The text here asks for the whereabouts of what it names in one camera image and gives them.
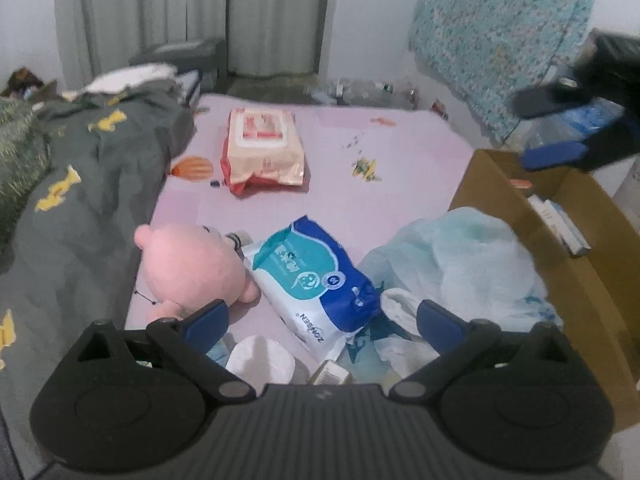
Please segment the pink plush toy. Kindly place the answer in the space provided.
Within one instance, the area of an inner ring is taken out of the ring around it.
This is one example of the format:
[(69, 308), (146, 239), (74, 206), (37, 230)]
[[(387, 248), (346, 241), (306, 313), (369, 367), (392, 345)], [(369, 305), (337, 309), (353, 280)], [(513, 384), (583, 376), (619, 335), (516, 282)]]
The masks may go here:
[(251, 240), (244, 232), (222, 235), (211, 226), (138, 226), (134, 244), (155, 301), (148, 320), (183, 320), (215, 300), (229, 307), (257, 300), (259, 288), (244, 266), (243, 247)]

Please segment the grey curtain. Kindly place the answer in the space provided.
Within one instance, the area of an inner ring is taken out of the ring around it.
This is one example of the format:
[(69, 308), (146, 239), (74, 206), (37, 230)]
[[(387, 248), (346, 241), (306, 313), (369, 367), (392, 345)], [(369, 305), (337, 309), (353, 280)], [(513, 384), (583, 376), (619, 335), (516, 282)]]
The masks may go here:
[(68, 88), (168, 42), (220, 39), (231, 73), (264, 78), (319, 68), (326, 0), (54, 0)]

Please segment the blue white diaper pack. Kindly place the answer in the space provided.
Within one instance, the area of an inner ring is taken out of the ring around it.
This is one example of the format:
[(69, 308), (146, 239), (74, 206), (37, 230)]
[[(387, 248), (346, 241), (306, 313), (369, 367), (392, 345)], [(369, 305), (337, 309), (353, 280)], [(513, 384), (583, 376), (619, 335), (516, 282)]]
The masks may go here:
[(337, 359), (380, 313), (380, 293), (372, 282), (344, 247), (306, 216), (243, 252), (262, 296), (319, 362)]

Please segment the blue floral hanging cloth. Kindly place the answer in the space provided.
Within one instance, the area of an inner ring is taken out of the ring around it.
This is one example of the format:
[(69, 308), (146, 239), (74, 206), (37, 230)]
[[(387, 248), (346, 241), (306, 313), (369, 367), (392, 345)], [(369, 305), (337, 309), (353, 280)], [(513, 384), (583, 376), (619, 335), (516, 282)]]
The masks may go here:
[(503, 143), (518, 126), (515, 91), (573, 61), (594, 0), (418, 0), (409, 49)]

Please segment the white plastic shopping bag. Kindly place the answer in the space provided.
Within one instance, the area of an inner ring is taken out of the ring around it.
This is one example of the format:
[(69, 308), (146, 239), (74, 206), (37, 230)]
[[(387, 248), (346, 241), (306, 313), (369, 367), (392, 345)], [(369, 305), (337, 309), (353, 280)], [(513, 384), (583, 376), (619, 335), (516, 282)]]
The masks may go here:
[(507, 332), (539, 322), (562, 327), (529, 251), (506, 222), (463, 207), (419, 219), (372, 249), (358, 266), (381, 294), (381, 312), (338, 362), (360, 384), (405, 378), (442, 352), (423, 338), (416, 312), (432, 300), (470, 322), (487, 318)]

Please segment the green leaf pattern pillow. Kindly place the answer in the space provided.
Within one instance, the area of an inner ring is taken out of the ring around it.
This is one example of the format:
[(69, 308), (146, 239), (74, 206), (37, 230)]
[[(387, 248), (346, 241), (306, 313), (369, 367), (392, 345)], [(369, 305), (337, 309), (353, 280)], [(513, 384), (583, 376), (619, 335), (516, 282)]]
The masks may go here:
[(1, 249), (6, 247), (30, 194), (50, 168), (49, 144), (32, 107), (1, 99)]

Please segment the white yogurt cup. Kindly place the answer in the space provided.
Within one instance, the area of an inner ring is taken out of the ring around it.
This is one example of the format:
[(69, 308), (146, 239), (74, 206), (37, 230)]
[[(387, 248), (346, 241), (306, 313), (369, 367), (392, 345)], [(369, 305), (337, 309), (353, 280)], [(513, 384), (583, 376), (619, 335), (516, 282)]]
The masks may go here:
[(247, 382), (258, 396), (269, 385), (288, 385), (296, 369), (295, 358), (282, 344), (264, 336), (249, 336), (229, 354), (226, 370)]

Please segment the gold tissue pack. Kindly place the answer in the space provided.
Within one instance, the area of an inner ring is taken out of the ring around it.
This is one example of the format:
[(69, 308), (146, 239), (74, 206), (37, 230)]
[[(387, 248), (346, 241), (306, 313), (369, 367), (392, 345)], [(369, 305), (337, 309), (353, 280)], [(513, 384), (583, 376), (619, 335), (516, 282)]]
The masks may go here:
[(311, 375), (308, 385), (311, 386), (342, 386), (352, 382), (349, 370), (332, 360), (324, 361)]

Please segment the brown cardboard box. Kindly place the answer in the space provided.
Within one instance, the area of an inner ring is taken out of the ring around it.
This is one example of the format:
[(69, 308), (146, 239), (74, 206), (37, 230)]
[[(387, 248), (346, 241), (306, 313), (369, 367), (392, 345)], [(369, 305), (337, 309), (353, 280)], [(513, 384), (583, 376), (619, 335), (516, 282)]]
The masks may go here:
[[(533, 210), (524, 191), (563, 207), (590, 245), (571, 257)], [(474, 207), (510, 224), (532, 254), (564, 332), (610, 399), (615, 428), (639, 421), (639, 235), (600, 184), (568, 167), (525, 171), (518, 155), (477, 150), (451, 208)]]

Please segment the red wet wipes pack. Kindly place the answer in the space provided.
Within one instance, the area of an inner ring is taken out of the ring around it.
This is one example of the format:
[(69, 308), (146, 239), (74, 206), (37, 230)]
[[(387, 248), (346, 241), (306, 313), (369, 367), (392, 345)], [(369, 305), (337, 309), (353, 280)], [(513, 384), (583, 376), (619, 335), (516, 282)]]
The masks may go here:
[(224, 182), (238, 197), (253, 188), (302, 188), (306, 154), (295, 116), (280, 108), (235, 108), (220, 164)]

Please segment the blue white paper box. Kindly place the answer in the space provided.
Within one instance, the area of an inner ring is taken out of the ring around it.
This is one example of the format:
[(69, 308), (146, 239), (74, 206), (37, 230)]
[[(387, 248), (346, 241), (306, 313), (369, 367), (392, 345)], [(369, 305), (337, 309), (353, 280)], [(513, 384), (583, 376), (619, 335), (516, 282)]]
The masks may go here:
[(527, 201), (572, 257), (585, 256), (590, 252), (591, 246), (582, 231), (559, 204), (553, 200), (542, 200), (537, 195), (529, 196)]

